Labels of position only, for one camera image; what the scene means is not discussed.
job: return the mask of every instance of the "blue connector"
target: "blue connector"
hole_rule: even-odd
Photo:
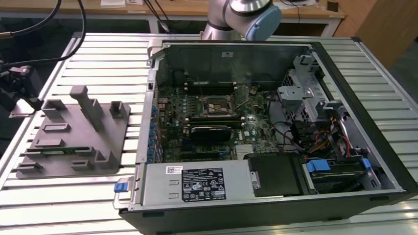
[[[125,183],[115,183],[115,192],[128,192],[128,182]]]
[[[324,159],[311,160],[306,164],[306,167],[307,167],[308,172],[331,170],[331,167],[328,166],[328,162]]]
[[[152,149],[148,149],[148,151],[147,151],[147,156],[148,156],[148,157],[152,157],[152,155],[153,155],[153,150],[152,150]]]
[[[151,116],[153,117],[155,115],[156,115],[156,107],[152,106],[152,108],[151,108]]]
[[[368,159],[363,158],[360,161],[363,162],[364,168],[371,169],[371,164],[370,164]]]

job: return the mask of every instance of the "aluminum extrusion table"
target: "aluminum extrusion table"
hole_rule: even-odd
[[[100,103],[120,100],[131,106],[121,167],[115,175],[18,180],[16,166],[29,147],[42,113],[25,118],[0,160],[1,234],[139,234],[113,209],[113,184],[135,170],[135,152],[147,82],[147,46],[152,39],[199,39],[197,35],[97,34],[85,37],[83,47],[58,62],[41,97],[75,103],[72,85],[87,85],[89,97]],[[65,49],[77,43],[73,38]],[[272,37],[269,40],[319,41],[355,91],[392,149],[418,181],[418,105],[360,42],[350,38]],[[335,89],[328,89],[336,97]],[[129,194],[120,199],[128,201]],[[201,234],[271,235],[300,233],[403,234],[418,233],[418,197],[394,206],[374,208],[347,220],[274,227],[233,229]]]

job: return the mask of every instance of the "motherboard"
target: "motherboard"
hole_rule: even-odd
[[[236,160],[279,151],[267,116],[272,91],[259,88],[236,83],[159,88],[163,162]]]

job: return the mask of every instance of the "green circuit board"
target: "green circuit board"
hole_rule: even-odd
[[[184,143],[189,140],[184,137],[184,127],[187,126],[187,118],[204,116],[203,99],[212,100],[208,110],[215,115],[221,115],[225,111],[221,99],[224,95],[188,95],[180,88],[163,87],[159,89],[159,108],[161,131],[165,136],[163,141],[164,158],[163,162],[184,162],[191,161],[180,156],[184,153],[220,153],[221,159],[235,160],[235,146],[239,144],[252,145],[253,153],[278,152],[278,142],[271,131],[267,115],[264,110],[267,107],[265,94],[271,92],[256,92],[249,94],[253,85],[237,85],[236,90],[229,95],[229,104],[232,108],[229,113],[244,118],[243,125],[232,128],[231,138],[228,141],[211,145],[192,145],[191,149],[184,149]]]

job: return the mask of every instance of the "power supply label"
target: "power supply label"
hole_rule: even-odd
[[[201,202],[227,199],[221,168],[181,171],[181,199]]]

